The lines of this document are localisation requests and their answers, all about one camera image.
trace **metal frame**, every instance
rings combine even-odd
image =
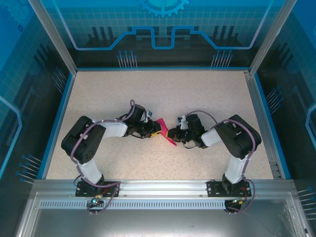
[[[265,145],[265,149],[267,152],[268,160],[271,166],[271,171],[274,179],[289,179],[289,171],[288,168],[282,165],[281,157],[284,159],[283,154],[280,154],[277,146],[276,139],[273,136],[271,125],[268,120],[267,112],[265,111],[264,101],[260,95],[258,84],[254,78],[251,76],[249,72],[244,72],[246,82],[248,85],[250,97],[252,100],[252,104],[256,113],[256,117],[258,120],[260,132],[262,135],[262,140]]]
[[[272,44],[275,41],[278,34],[280,33],[282,26],[284,25],[289,14],[291,13],[296,1],[297,0],[285,0],[280,11],[278,12],[273,24],[271,25],[271,28],[268,31],[266,38],[264,39],[262,45],[260,46],[255,58],[253,59],[251,65],[250,65],[250,75],[251,76],[253,76],[257,72],[263,59],[267,55],[270,47],[272,46]]]
[[[75,78],[76,76],[73,76],[70,74],[67,80],[67,84],[66,84],[62,99],[60,101],[60,105],[59,105],[56,117],[55,117],[54,125],[52,127],[52,131],[50,133],[49,140],[47,142],[47,146],[45,149],[45,153],[43,155],[43,159],[39,168],[39,172],[37,176],[38,179],[43,179],[43,178],[46,178],[47,176],[48,168],[52,159],[54,148],[56,146],[61,124],[64,119],[66,108],[69,102],[70,94],[75,83]]]
[[[41,22],[44,29],[46,30],[51,41],[53,42],[54,46],[56,47],[59,55],[65,62],[68,70],[73,76],[76,76],[77,67],[70,53],[68,52],[62,38],[60,37],[53,21],[51,20],[46,8],[44,7],[43,3],[40,0],[28,0],[28,1],[30,5],[32,6],[39,21]]]
[[[206,180],[183,181],[122,181],[119,197],[115,200],[138,200],[140,202],[159,200],[224,200],[227,198],[207,197]],[[302,219],[302,207],[292,180],[254,180],[256,186],[256,199],[277,199],[287,202],[288,217],[292,220],[297,236],[306,236],[304,220]],[[72,180],[36,180],[34,182],[29,201],[25,208],[17,237],[31,236],[36,218],[41,209],[41,200],[58,200],[76,202],[89,200],[90,198],[75,197],[75,187]]]
[[[40,0],[29,0],[29,3],[57,48],[62,59],[66,63],[68,69],[75,76],[77,68],[43,4]],[[269,162],[270,164],[276,164],[275,172],[273,170],[275,178],[286,178],[286,174],[281,164],[279,153],[274,142],[273,133],[271,131],[267,115],[265,114],[254,75],[272,46],[275,38],[279,34],[279,31],[284,25],[295,3],[296,0],[285,0],[285,3],[281,7],[264,42],[258,50],[258,53],[250,66],[250,70],[245,72],[248,89],[254,105],[260,130],[262,132]],[[297,236],[306,236],[304,228],[307,229],[310,235],[313,234],[308,225],[306,225],[307,220],[292,180],[255,180],[254,182],[256,186],[256,199],[286,200],[287,206],[285,206],[285,208],[287,208],[288,216],[292,220],[293,228]],[[41,200],[78,201],[89,199],[75,197],[74,191],[75,189],[71,180],[35,180],[16,236],[31,236],[40,209]],[[119,197],[115,198],[115,200],[140,201],[153,199],[181,199],[191,200],[192,202],[212,199],[224,200],[224,198],[207,197],[205,180],[123,181],[120,187]]]

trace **blue border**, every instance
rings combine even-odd
[[[276,131],[275,125],[273,124],[272,116],[270,114],[269,107],[268,107],[268,104],[266,101],[266,97],[263,93],[263,89],[262,89],[262,86],[261,86],[261,83],[260,83],[260,80],[259,80],[257,73],[255,73],[254,78],[255,78],[257,86],[258,86],[260,97],[261,97],[261,100],[262,100],[262,103],[263,103],[263,106],[264,106],[264,109],[265,109],[265,112],[266,112],[266,115],[268,118],[268,122],[269,122],[269,125],[271,128],[271,131],[272,131],[272,135],[273,135],[273,138],[274,138],[274,141],[276,144],[276,149],[277,149],[278,155],[280,157],[280,162],[281,162],[281,166],[282,166],[281,168],[283,169],[285,178],[291,179],[291,175],[290,175],[290,172],[289,172],[287,164],[286,164],[286,160],[285,160],[285,157],[284,157],[284,154],[282,151],[282,147],[281,147],[280,141],[277,137],[277,131]]]
[[[8,164],[8,161],[11,157],[11,154],[12,154],[12,151],[13,151],[13,148],[15,146],[15,143],[16,141],[18,140],[18,137],[20,135],[20,132],[21,132],[21,129],[22,129],[22,119],[21,119],[21,114],[20,114],[20,111],[18,110],[18,108],[16,108],[13,104],[10,104],[6,99],[4,99],[2,96],[0,96],[0,101],[3,102],[5,105],[7,105],[13,112],[15,112],[16,114],[16,117],[18,119],[18,123],[19,123],[19,126],[15,132],[15,135],[12,139],[12,142],[11,142],[11,145],[9,147],[9,150],[8,152],[6,153],[5,155],[5,158],[4,158],[4,161],[2,163],[2,166],[1,166],[1,169],[0,169],[0,180],[2,178],[2,175],[4,173],[4,170],[5,170],[5,167],[6,165]]]
[[[141,68],[78,68],[78,71],[151,71],[151,70],[212,70],[212,71],[248,71],[248,67],[141,67]]]
[[[314,134],[313,134],[313,132],[312,132],[312,129],[311,129],[311,127],[310,127],[311,115],[312,115],[312,112],[313,112],[314,110],[316,110],[316,103],[314,103],[313,105],[311,105],[311,106],[309,107],[309,109],[307,110],[306,121],[305,121],[305,127],[306,127],[306,129],[307,129],[307,132],[308,132],[308,134],[309,134],[309,136],[310,136],[310,138],[311,138],[311,141],[312,141],[312,143],[313,143],[313,145],[314,145],[314,148],[315,148],[315,150],[316,150],[316,139],[315,139]]]
[[[53,151],[57,142],[57,137],[58,137],[59,130],[60,130],[64,115],[66,112],[67,104],[68,104],[70,94],[71,94],[70,92],[73,88],[74,81],[75,81],[75,77],[72,74],[70,74],[67,80],[64,94],[60,101],[60,105],[56,114],[55,122],[49,136],[49,140],[47,142],[46,150],[45,150],[43,160],[39,168],[37,179],[43,179],[46,177],[45,172],[48,169],[47,166],[50,165],[50,160],[53,155]]]
[[[204,31],[195,31],[194,30],[194,26],[175,26],[172,28],[172,31],[171,31],[171,46],[156,46],[156,43],[155,43],[155,31],[153,29],[152,26],[133,26],[132,27],[132,31],[130,32],[123,32],[113,43],[110,47],[96,47],[96,48],[81,48],[81,47],[78,47],[68,26],[67,26],[67,23],[57,5],[57,2],[56,0],[52,0],[55,8],[56,8],[56,11],[60,17],[60,20],[62,21],[64,27],[65,27],[65,30],[69,36],[69,39],[73,45],[73,47],[76,49],[76,50],[79,50],[79,51],[94,51],[94,50],[97,50],[97,51],[101,51],[101,50],[112,50],[125,36],[128,36],[128,35],[136,35],[136,30],[150,30],[151,31],[151,39],[152,39],[152,47],[154,49],[173,49],[174,46],[175,46],[175,31],[178,30],[178,29],[188,29],[190,30],[190,34],[192,35],[201,35],[202,37],[205,38],[205,40],[211,45],[213,46],[215,49],[226,49],[226,50],[229,50],[229,49],[236,49],[236,50],[240,50],[240,49],[245,49],[245,50],[248,50],[248,49],[251,49],[253,47],[253,45],[255,44],[255,41],[261,31],[261,28],[267,18],[267,15],[270,11],[270,8],[272,7],[273,3],[274,3],[275,0],[271,0],[270,1],[270,4],[268,5],[267,7],[267,10],[265,12],[265,14],[263,15],[262,17],[262,20],[258,26],[258,29],[257,31],[255,32],[254,36],[253,36],[253,39],[250,43],[249,46],[217,46],[208,36],[207,34],[204,32]]]

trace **ventilation slots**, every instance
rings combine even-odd
[[[86,209],[88,200],[42,200],[41,209]],[[225,209],[223,200],[114,200],[108,209]]]

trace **cable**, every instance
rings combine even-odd
[[[131,134],[132,137],[136,137],[136,138],[139,138],[139,139],[144,139],[144,137],[139,137],[139,136],[136,136],[134,134]]]
[[[196,147],[196,145],[194,146],[194,147],[186,147],[186,145],[183,143],[183,146],[186,148],[186,149],[192,149],[192,148],[194,148],[194,147]]]
[[[255,196],[256,196],[256,187],[255,187],[254,182],[251,179],[245,179],[245,181],[248,181],[248,182],[250,182],[252,184],[252,188],[253,188],[252,198],[251,198],[249,204],[243,210],[238,210],[238,209],[233,208],[233,207],[228,207],[228,209],[234,210],[235,213],[243,213],[244,211],[246,211],[252,205],[252,203],[253,203],[253,201],[255,199]]]
[[[74,186],[75,186],[75,187],[77,187],[77,185],[78,185],[78,183],[77,183],[77,185],[75,184],[75,181],[76,181],[78,178],[80,178],[80,177],[81,177],[81,174],[78,175],[78,176],[76,177],[76,179],[74,180]]]
[[[84,174],[82,173],[82,171],[80,170],[80,168],[79,168],[79,166],[78,166],[78,163],[79,163],[79,162],[74,158],[75,151],[76,151],[76,149],[78,148],[80,142],[83,140],[83,138],[84,138],[84,137],[88,134],[88,132],[89,132],[93,127],[95,127],[96,125],[101,124],[101,123],[103,123],[103,122],[121,122],[121,121],[125,121],[125,120],[129,119],[129,118],[132,116],[132,114],[134,113],[134,110],[135,110],[135,101],[134,101],[134,100],[131,100],[131,101],[130,101],[130,105],[131,105],[131,107],[132,107],[132,110],[131,110],[131,112],[129,113],[129,115],[126,116],[125,118],[123,118],[123,119],[117,119],[117,120],[110,120],[110,119],[107,119],[107,120],[100,120],[100,121],[97,121],[97,122],[93,123],[92,125],[90,125],[90,126],[86,129],[86,131],[82,134],[82,136],[79,138],[79,140],[76,142],[76,144],[75,144],[73,150],[72,150],[71,153],[70,153],[70,159],[71,159],[71,161],[72,161],[73,163],[75,163],[79,174],[82,176],[82,179],[83,179],[85,182],[87,182],[89,185],[91,185],[91,186],[94,186],[94,187],[97,187],[97,188],[108,188],[108,187],[112,187],[112,186],[114,186],[114,185],[120,184],[120,181],[115,182],[115,183],[112,183],[112,184],[109,184],[109,185],[97,185],[97,184],[94,184],[94,183],[90,182],[88,179],[86,179],[85,175],[84,175]]]
[[[189,115],[191,115],[191,114],[193,114],[193,113],[195,113],[195,112],[204,113],[204,114],[210,116],[210,117],[214,120],[214,122],[217,124],[217,121],[216,121],[216,119],[214,118],[214,116],[211,115],[211,114],[209,114],[208,112],[206,112],[206,111],[204,111],[204,110],[194,110],[194,111],[192,111],[192,112],[189,112],[189,113],[186,114],[185,116],[187,117],[187,116],[189,116]]]
[[[250,139],[251,139],[251,141],[252,141],[252,149],[251,149],[251,152],[248,154],[247,159],[246,159],[246,162],[245,162],[245,165],[244,165],[244,167],[243,167],[243,169],[242,169],[242,172],[241,172],[241,178],[242,178],[242,179],[245,179],[245,172],[246,172],[246,168],[247,168],[247,166],[248,166],[248,163],[249,163],[249,161],[250,161],[250,157],[252,156],[252,154],[255,152],[255,149],[256,149],[256,141],[255,141],[255,138],[254,138],[254,136],[252,135],[252,133],[250,132],[250,130],[249,130],[245,125],[243,125],[243,124],[241,124],[240,122],[237,122],[237,121],[235,121],[235,120],[233,120],[233,119],[225,119],[225,120],[221,121],[220,123],[218,123],[218,124],[212,126],[210,130],[212,130],[214,127],[220,125],[220,124],[223,123],[223,122],[232,122],[232,123],[235,123],[235,124],[239,125],[240,127],[242,127],[242,128],[248,133],[248,135],[250,136]]]
[[[117,118],[117,119],[122,119],[124,116],[127,116],[128,114],[122,115],[121,117]]]
[[[247,189],[246,188],[240,188],[245,193],[245,201],[247,200]]]
[[[105,211],[105,210],[109,207],[110,203],[112,202],[112,200],[113,200],[115,194],[118,192],[119,186],[120,186],[120,184],[117,184],[117,187],[115,188],[115,190],[114,190],[114,192],[113,192],[113,194],[112,194],[110,200],[109,200],[108,203],[103,207],[103,209],[101,209],[101,210],[99,210],[99,211],[92,211],[91,208],[90,208],[91,203],[88,203],[88,205],[87,205],[87,211],[90,212],[90,215],[92,215],[93,213],[96,214],[96,215],[98,215],[98,213],[101,213],[101,212]]]

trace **gear icon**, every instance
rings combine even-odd
[[[11,16],[21,24],[30,14],[27,0],[1,0],[0,6],[6,6]]]
[[[179,10],[183,10],[189,0],[140,0],[139,3],[148,14],[154,14],[155,17],[171,17],[172,14],[178,14]]]

